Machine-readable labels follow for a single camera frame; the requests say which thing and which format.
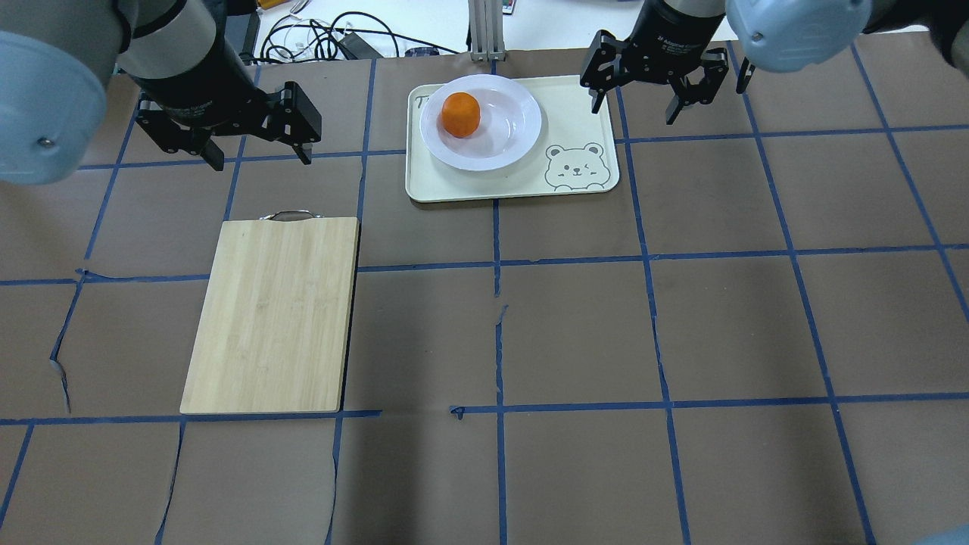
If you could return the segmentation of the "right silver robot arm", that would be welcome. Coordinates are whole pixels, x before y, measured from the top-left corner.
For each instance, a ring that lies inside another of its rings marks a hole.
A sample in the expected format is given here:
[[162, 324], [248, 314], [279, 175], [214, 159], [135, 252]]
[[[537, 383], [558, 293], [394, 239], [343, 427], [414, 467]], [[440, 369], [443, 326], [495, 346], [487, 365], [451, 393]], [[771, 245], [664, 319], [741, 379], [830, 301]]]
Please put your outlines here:
[[967, 72], [965, 1], [645, 1], [631, 34], [597, 32], [579, 84], [598, 113], [610, 90], [628, 83], [671, 87], [665, 121], [685, 108], [712, 103], [729, 73], [726, 48], [713, 48], [727, 22], [744, 56], [737, 93], [755, 72], [793, 73], [821, 64], [860, 35], [924, 26], [945, 62]]

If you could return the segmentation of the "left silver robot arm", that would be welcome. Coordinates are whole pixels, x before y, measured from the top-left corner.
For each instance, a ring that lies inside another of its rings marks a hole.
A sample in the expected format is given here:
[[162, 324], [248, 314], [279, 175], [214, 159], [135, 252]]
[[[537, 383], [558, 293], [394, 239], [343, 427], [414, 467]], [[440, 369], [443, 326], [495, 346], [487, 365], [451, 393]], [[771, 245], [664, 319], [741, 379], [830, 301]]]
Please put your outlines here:
[[252, 135], [311, 162], [321, 115], [286, 82], [268, 93], [246, 73], [227, 17], [256, 1], [4, 1], [1, 4], [1, 177], [60, 182], [75, 172], [121, 70], [142, 91], [136, 124], [166, 153], [225, 155], [215, 137]]

